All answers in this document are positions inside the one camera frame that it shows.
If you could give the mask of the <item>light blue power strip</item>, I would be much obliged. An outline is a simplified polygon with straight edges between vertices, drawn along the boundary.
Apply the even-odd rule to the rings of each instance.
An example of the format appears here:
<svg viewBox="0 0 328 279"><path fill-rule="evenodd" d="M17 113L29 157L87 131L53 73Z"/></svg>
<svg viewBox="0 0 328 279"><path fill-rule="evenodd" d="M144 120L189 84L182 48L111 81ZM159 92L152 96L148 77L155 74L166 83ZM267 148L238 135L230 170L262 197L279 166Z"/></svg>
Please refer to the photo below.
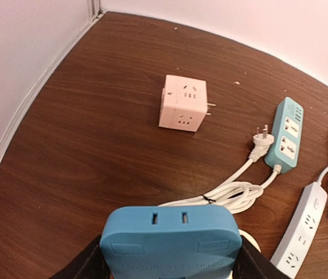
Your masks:
<svg viewBox="0 0 328 279"><path fill-rule="evenodd" d="M271 263L295 278L310 249L327 202L327 192L314 182L307 185Z"/></svg>

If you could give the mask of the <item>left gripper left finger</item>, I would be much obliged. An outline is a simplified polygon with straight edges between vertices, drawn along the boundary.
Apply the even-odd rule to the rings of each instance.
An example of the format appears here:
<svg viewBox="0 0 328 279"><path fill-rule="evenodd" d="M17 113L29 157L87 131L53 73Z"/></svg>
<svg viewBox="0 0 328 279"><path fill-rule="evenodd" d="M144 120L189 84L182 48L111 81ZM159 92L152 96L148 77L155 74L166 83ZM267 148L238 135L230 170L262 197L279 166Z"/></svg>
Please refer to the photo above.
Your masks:
<svg viewBox="0 0 328 279"><path fill-rule="evenodd" d="M49 279L109 279L110 269L99 247L97 235L70 263Z"/></svg>

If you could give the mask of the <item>teal power strip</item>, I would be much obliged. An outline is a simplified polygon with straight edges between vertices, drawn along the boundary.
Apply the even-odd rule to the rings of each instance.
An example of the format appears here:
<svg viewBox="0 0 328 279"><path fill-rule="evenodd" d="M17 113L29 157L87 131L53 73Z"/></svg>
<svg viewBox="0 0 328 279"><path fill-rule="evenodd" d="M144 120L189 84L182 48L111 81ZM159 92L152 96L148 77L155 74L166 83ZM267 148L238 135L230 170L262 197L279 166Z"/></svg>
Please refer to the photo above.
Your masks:
<svg viewBox="0 0 328 279"><path fill-rule="evenodd" d="M285 97L278 104L272 127L274 143L265 156L265 163L270 167L279 165L281 174L297 166L303 119L304 109L295 100Z"/></svg>

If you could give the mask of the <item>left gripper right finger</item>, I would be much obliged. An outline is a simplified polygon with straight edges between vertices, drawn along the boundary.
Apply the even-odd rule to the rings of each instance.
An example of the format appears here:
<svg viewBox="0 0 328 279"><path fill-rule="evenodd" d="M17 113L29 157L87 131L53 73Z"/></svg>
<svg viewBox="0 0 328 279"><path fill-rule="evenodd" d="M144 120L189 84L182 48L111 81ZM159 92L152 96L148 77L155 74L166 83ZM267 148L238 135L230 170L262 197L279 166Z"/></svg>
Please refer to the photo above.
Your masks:
<svg viewBox="0 0 328 279"><path fill-rule="evenodd" d="M247 239L242 240L232 272L234 279L290 279Z"/></svg>

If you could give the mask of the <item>blue square adapter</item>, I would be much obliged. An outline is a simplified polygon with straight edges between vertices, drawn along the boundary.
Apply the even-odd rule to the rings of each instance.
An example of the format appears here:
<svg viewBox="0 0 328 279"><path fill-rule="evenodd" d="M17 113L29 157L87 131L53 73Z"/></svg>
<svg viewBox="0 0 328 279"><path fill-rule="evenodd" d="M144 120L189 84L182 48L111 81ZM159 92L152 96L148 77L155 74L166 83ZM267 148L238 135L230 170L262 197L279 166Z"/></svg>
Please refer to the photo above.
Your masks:
<svg viewBox="0 0 328 279"><path fill-rule="evenodd" d="M241 246L233 215L216 205L119 208L99 242L114 278L227 278Z"/></svg>

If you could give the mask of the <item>pink cube socket adapter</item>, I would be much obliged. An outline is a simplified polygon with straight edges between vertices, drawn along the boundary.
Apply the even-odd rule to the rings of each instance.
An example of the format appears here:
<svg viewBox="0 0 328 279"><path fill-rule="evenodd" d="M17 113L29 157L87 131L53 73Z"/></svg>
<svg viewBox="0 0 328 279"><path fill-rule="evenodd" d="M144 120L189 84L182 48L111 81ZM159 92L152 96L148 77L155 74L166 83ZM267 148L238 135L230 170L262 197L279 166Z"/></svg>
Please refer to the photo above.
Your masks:
<svg viewBox="0 0 328 279"><path fill-rule="evenodd" d="M197 132L205 116L210 116L206 81L166 75L161 96L161 128Z"/></svg>

